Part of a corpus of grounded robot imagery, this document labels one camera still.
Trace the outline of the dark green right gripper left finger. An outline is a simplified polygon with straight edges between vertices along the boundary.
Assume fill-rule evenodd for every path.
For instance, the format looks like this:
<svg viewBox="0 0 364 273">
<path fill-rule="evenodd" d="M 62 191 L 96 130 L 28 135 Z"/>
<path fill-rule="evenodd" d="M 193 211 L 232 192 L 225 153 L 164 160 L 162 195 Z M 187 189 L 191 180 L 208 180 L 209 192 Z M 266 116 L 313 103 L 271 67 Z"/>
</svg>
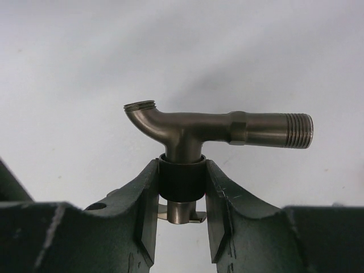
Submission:
<svg viewBox="0 0 364 273">
<path fill-rule="evenodd" d="M 81 210 L 35 202 L 1 165 L 2 272 L 148 272 L 154 264 L 158 162 Z"/>
</svg>

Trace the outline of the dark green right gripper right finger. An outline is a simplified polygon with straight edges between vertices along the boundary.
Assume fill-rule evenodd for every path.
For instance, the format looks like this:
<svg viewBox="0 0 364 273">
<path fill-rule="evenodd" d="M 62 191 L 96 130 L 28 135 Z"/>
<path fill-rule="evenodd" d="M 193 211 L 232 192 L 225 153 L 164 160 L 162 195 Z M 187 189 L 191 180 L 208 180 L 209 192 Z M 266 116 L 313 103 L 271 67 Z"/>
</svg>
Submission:
<svg viewBox="0 0 364 273">
<path fill-rule="evenodd" d="M 362 272 L 363 208 L 277 208 L 206 164 L 206 209 L 218 272 Z"/>
</svg>

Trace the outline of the brushed steel water faucet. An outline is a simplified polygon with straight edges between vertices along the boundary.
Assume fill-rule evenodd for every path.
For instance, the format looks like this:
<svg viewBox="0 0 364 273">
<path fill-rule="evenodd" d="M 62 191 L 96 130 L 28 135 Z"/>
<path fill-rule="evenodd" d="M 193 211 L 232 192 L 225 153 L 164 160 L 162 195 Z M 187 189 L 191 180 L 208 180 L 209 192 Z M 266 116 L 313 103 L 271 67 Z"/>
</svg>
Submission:
<svg viewBox="0 0 364 273">
<path fill-rule="evenodd" d="M 314 132 L 308 114 L 165 113 L 153 100 L 127 104 L 124 111 L 134 126 L 165 147 L 159 158 L 159 194 L 167 205 L 160 207 L 159 218 L 172 224 L 201 223 L 206 218 L 205 212 L 196 211 L 196 201 L 206 192 L 205 142 L 306 149 Z"/>
</svg>

